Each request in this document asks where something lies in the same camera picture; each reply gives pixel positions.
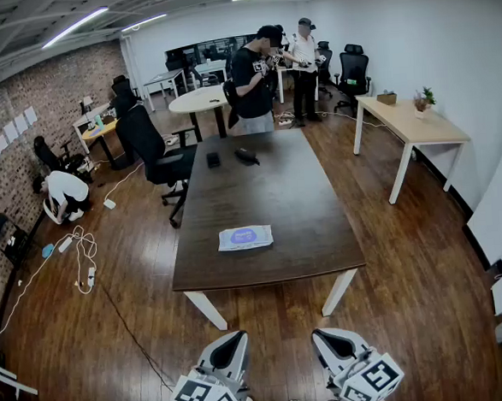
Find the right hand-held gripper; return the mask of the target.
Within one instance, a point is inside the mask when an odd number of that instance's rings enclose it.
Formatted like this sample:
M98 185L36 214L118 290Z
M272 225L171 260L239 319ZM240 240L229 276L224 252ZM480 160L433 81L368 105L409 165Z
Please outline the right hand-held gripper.
M358 333L317 328L311 337L318 359L329 370L332 391L340 401L382 401L405 376L388 353L369 347Z

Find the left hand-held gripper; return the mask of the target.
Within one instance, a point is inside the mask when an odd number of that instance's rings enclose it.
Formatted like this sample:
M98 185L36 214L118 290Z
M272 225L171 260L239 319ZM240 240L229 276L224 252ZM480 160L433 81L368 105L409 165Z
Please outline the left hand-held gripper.
M248 354L246 331L235 331L212 342L204 348L198 365L176 383L174 401L245 401Z

